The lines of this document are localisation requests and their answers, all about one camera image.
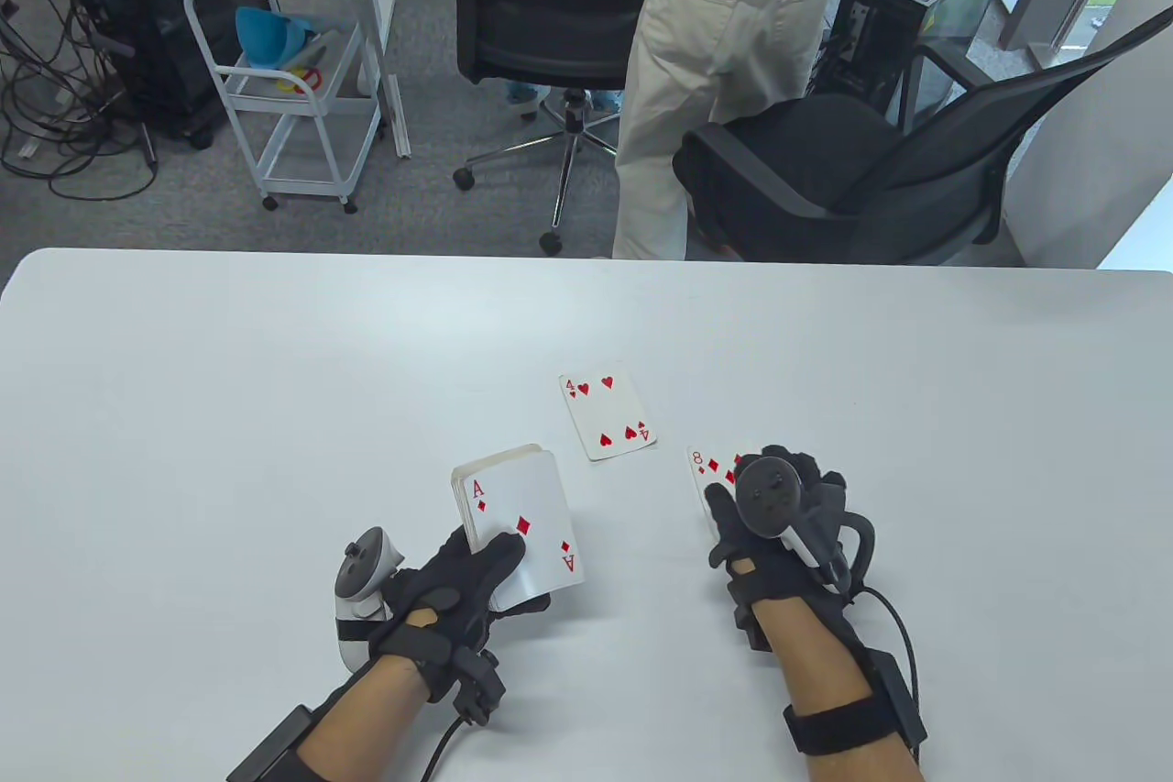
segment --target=white vr controller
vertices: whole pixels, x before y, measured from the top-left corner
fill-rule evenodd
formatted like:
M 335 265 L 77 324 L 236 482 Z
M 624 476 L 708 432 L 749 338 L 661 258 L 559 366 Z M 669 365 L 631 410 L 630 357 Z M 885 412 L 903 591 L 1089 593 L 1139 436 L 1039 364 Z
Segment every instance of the white vr controller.
M 338 652 L 346 668 L 358 672 L 371 659 L 367 635 L 391 617 L 379 587 L 404 564 L 387 532 L 367 529 L 347 544 L 346 558 L 334 580 L 334 621 Z

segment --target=hand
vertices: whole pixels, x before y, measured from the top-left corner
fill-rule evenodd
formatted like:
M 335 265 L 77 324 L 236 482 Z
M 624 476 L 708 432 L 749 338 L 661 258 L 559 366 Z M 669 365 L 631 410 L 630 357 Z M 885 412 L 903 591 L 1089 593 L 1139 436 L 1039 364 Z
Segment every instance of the hand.
M 489 611 L 493 591 L 509 577 L 526 555 L 520 535 L 499 535 L 481 552 L 469 551 L 463 529 L 456 529 L 436 555 L 419 571 L 399 569 L 381 587 L 391 619 L 406 616 L 406 624 L 443 635 L 452 648 L 479 652 L 489 638 L 493 621 L 516 614 L 545 611 L 549 594 L 541 594 L 503 614 Z M 374 640 L 381 641 L 382 633 Z M 421 668 L 435 702 L 452 687 L 447 668 Z
M 819 464 L 809 455 L 793 454 L 785 447 L 766 447 L 761 456 L 781 458 L 794 468 L 804 489 L 820 483 L 842 485 L 846 481 L 838 472 L 822 472 Z M 758 461 L 758 455 L 743 456 L 737 464 L 734 477 L 740 477 L 750 464 Z M 787 550 L 777 538 L 762 538 L 750 531 L 738 512 L 737 502 L 725 489 L 725 485 L 713 483 L 705 489 L 705 501 L 708 504 L 713 522 L 717 523 L 719 542 L 708 555 L 708 564 L 717 567 L 721 563 L 730 574 L 730 594 L 737 601 L 734 623 L 746 632 L 750 645 L 755 651 L 768 651 L 768 644 L 761 632 L 752 608 L 761 601 L 771 599 L 801 598 L 823 626 L 833 631 L 845 644 L 856 642 L 855 632 L 843 617 L 848 599 L 823 587 L 814 577 L 796 552 Z
M 762 448 L 761 455 L 741 456 L 734 477 L 740 477 L 750 464 L 762 456 L 781 458 L 791 464 L 799 475 L 804 489 L 812 489 L 820 483 L 847 488 L 846 481 L 838 472 L 828 471 L 823 475 L 812 456 L 795 455 L 785 447 L 766 447 Z M 815 591 L 826 592 L 804 560 L 795 552 L 787 550 L 782 542 L 777 538 L 762 538 L 750 531 L 725 485 L 720 483 L 708 485 L 705 489 L 705 501 L 708 502 L 708 511 L 720 535 L 719 543 L 708 555 L 708 564 L 712 567 L 716 569 L 717 565 L 725 563 L 726 571 L 731 576 L 760 572 L 760 577 L 754 579 L 761 583 L 760 589 L 766 594 L 760 594 L 759 599 L 788 599 L 800 594 L 805 597 Z

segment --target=forearm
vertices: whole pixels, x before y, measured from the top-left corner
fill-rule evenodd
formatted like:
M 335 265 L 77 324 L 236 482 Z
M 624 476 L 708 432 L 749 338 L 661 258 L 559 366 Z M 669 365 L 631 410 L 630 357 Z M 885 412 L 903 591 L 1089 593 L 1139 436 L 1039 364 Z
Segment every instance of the forearm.
M 782 667 L 799 716 L 872 695 L 854 657 L 802 599 L 759 601 L 753 613 Z M 893 734 L 838 755 L 809 757 L 812 782 L 923 782 L 904 741 Z
M 413 611 L 409 626 L 436 620 Z M 414 661 L 384 657 L 343 694 L 298 747 L 298 756 L 327 782 L 379 782 L 428 699 Z

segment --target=beige pants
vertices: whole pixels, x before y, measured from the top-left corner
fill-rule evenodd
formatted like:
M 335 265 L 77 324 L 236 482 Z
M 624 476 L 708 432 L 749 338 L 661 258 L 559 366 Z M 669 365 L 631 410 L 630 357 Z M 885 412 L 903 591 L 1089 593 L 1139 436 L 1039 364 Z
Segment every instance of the beige pants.
M 706 121 L 806 94 L 827 0 L 646 0 L 619 123 L 616 259 L 683 259 L 689 198 L 672 154 Z

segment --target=office chair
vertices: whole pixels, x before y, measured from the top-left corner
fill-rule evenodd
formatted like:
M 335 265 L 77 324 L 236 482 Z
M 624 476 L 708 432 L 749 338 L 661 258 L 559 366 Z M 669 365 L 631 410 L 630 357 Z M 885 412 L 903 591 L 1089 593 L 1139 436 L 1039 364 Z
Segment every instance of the office chair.
M 615 157 L 615 148 L 592 128 L 616 115 L 590 118 L 586 90 L 624 87 L 636 20 L 644 0 L 456 0 L 456 66 L 469 82 L 513 79 L 562 89 L 562 113 L 541 104 L 557 124 L 544 137 L 474 155 L 453 174 L 462 191 L 474 186 L 473 166 L 564 141 L 562 175 L 550 229 L 538 244 L 554 257 L 562 250 L 558 225 L 565 208 L 575 154 L 591 145 Z
M 687 132 L 672 166 L 700 232 L 748 261 L 938 265 L 997 237 L 1010 157 L 1031 125 L 1169 23 L 1173 8 L 1101 52 L 1004 82 L 924 41 L 897 128 L 850 96 L 813 95 Z M 909 131 L 925 61 L 965 94 Z

